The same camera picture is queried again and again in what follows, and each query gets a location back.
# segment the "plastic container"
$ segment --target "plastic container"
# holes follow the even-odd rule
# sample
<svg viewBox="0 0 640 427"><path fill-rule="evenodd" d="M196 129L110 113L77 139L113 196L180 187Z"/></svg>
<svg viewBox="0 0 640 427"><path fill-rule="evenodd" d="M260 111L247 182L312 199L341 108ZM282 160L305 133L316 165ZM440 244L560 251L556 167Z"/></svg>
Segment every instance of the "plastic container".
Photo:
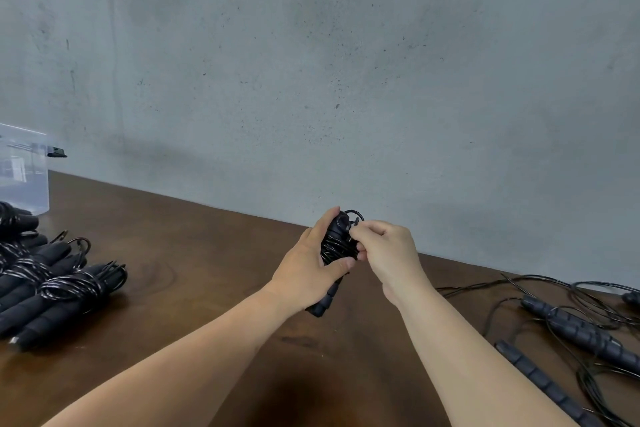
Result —
<svg viewBox="0 0 640 427"><path fill-rule="evenodd" d="M33 214L49 211L47 156L65 156L47 135L0 123L0 201Z"/></svg>

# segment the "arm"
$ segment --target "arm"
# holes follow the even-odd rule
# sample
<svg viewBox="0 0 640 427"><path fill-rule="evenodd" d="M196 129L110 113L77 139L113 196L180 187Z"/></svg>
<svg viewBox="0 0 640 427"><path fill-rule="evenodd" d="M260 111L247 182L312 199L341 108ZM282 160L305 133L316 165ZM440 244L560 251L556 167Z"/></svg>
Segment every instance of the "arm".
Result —
<svg viewBox="0 0 640 427"><path fill-rule="evenodd" d="M433 288L409 230L363 221L351 236L400 311L453 427L575 427Z"/></svg>
<svg viewBox="0 0 640 427"><path fill-rule="evenodd" d="M355 263L340 259L324 267L320 258L320 242L338 211L305 230L260 291L87 393L45 427L208 425L269 336L319 301Z"/></svg>

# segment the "concrete wall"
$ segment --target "concrete wall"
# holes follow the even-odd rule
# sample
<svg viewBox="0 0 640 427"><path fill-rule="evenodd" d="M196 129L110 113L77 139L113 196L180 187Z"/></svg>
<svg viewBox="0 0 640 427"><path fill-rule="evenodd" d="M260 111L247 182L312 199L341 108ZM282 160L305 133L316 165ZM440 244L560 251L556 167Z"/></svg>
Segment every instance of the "concrete wall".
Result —
<svg viewBox="0 0 640 427"><path fill-rule="evenodd" d="M0 10L0 121L55 134L54 169L296 223L339 203L422 252L640 286L640 0Z"/></svg>

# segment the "hand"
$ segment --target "hand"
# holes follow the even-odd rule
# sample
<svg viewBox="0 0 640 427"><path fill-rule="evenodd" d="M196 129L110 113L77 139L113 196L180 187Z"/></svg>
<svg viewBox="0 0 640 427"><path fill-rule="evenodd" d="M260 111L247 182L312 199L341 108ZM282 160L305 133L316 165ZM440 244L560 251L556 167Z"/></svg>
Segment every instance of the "hand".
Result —
<svg viewBox="0 0 640 427"><path fill-rule="evenodd" d="M387 221L361 221L349 230L358 241L358 260L369 260L389 301L399 306L399 298L413 286L428 285L409 229Z"/></svg>
<svg viewBox="0 0 640 427"><path fill-rule="evenodd" d="M284 256L271 281L264 286L279 296L292 314L322 299L332 283L355 265L355 259L346 257L325 267L320 257L320 243L339 212L339 207L331 208L316 226L306 229L298 243Z"/></svg>

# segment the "wooden table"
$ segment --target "wooden table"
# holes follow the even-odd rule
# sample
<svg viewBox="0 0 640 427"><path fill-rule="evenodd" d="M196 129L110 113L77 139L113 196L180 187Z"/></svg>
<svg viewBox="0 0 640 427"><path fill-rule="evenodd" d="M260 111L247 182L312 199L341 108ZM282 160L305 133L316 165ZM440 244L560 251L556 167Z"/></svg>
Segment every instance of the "wooden table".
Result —
<svg viewBox="0 0 640 427"><path fill-rule="evenodd" d="M41 425L98 384L216 318L267 282L302 231L298 225L52 173L51 212L42 218L41 230L53 236L61 229L93 241L90 262L127 263L129 281L108 308L83 318L48 346L31 353L0 346L4 427ZM428 255L421 261L436 286L500 277L492 269ZM565 302L554 287L531 288L549 302ZM491 305L513 293L513 287L500 286L460 295L452 303L480 328ZM526 318L508 303L489 340L506 338ZM583 400L548 334L532 325L517 346ZM612 405L640 424L638 386L620 378L604 378L602 384ZM363 265L342 282L323 318L298 314L268 340L211 425L449 422L400 315Z"/></svg>

